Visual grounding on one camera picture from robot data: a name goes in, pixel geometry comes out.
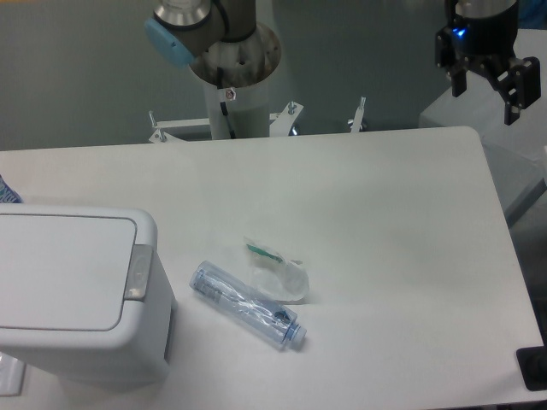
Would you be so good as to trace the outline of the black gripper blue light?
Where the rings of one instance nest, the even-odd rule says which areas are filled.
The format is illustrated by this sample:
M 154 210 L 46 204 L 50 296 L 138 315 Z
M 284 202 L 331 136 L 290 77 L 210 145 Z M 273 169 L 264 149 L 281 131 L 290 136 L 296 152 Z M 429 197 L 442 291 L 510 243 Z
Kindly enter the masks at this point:
M 467 90 L 467 71 L 483 70 L 504 101 L 504 124 L 540 98 L 540 60 L 519 60 L 517 1 L 446 1 L 446 24 L 435 35 L 435 64 L 450 80 L 453 97 Z

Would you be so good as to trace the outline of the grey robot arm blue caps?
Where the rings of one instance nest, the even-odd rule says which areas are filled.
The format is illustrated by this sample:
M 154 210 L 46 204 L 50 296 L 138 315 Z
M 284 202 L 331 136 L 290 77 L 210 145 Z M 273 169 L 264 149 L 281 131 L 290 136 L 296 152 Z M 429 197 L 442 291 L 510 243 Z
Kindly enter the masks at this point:
M 520 9 L 517 1 L 446 1 L 444 26 L 435 34 L 435 64 L 453 96 L 467 90 L 468 73 L 480 76 L 503 99 L 508 126 L 541 97 L 539 59 L 514 50 Z M 219 89 L 265 81 L 282 57 L 253 1 L 160 1 L 144 29 L 166 61 Z

